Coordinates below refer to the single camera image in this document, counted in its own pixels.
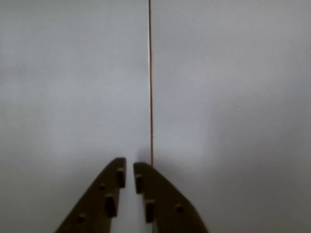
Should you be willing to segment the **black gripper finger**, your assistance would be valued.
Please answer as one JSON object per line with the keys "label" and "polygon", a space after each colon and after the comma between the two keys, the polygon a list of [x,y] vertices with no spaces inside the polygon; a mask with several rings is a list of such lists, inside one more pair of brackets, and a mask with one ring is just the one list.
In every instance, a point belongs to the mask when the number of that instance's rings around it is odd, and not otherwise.
{"label": "black gripper finger", "polygon": [[208,233],[192,203],[154,167],[133,164],[136,193],[142,195],[145,221],[154,233]]}
{"label": "black gripper finger", "polygon": [[109,233],[125,183],[126,159],[115,158],[96,177],[56,232]]}

